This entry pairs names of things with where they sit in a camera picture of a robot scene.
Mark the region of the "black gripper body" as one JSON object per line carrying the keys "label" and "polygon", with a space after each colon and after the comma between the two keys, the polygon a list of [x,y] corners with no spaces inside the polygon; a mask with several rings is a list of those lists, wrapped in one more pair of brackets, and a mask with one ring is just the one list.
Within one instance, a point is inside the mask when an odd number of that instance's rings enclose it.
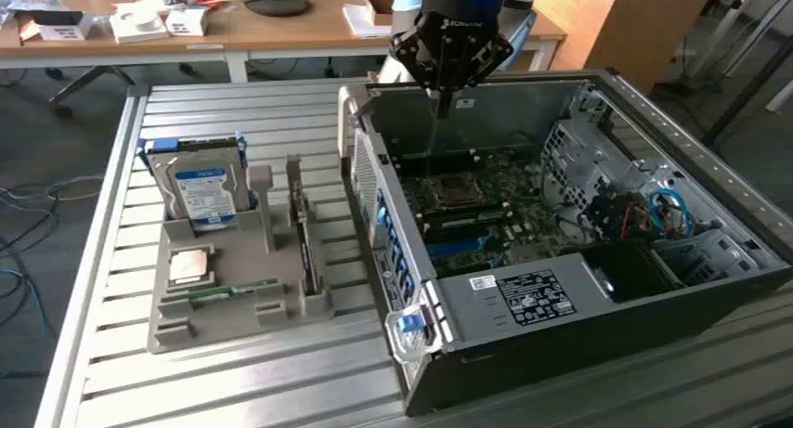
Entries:
{"label": "black gripper body", "polygon": [[498,16],[505,0],[422,0],[417,27],[433,27],[445,35],[445,75],[456,43],[469,34],[500,32]]}

